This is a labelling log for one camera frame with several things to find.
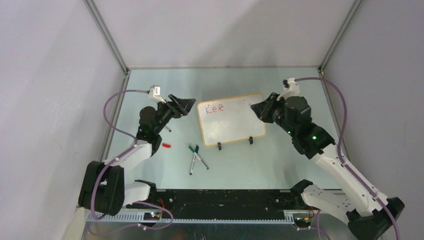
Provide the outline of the whiteboard with orange frame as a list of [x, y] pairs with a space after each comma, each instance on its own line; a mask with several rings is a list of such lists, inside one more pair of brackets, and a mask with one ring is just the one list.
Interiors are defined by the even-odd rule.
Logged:
[[252, 104], [262, 102], [262, 93], [203, 101], [197, 105], [203, 144], [211, 147], [263, 137], [267, 134], [265, 123], [257, 118], [244, 100]]

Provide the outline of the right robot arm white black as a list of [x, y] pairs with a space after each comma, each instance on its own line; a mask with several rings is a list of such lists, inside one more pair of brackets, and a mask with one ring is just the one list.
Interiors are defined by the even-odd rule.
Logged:
[[358, 240], [376, 240], [394, 225], [405, 208], [398, 197], [389, 198], [374, 187], [338, 149], [331, 135], [312, 121], [311, 107], [302, 96], [279, 97], [252, 104], [259, 120], [287, 132], [295, 149], [323, 169], [345, 196], [336, 195], [303, 179], [290, 192], [297, 209], [311, 206], [345, 223]]

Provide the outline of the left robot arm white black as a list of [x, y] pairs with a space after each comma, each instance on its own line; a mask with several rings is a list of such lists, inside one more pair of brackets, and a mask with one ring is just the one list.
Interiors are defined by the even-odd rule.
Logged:
[[115, 216], [122, 207], [140, 202], [153, 208], [158, 202], [155, 184], [143, 180], [125, 183], [126, 173], [152, 157], [162, 143], [161, 131], [171, 119], [187, 116], [196, 99], [173, 94], [139, 112], [139, 126], [131, 145], [108, 163], [90, 162], [85, 170], [78, 206], [93, 213]]

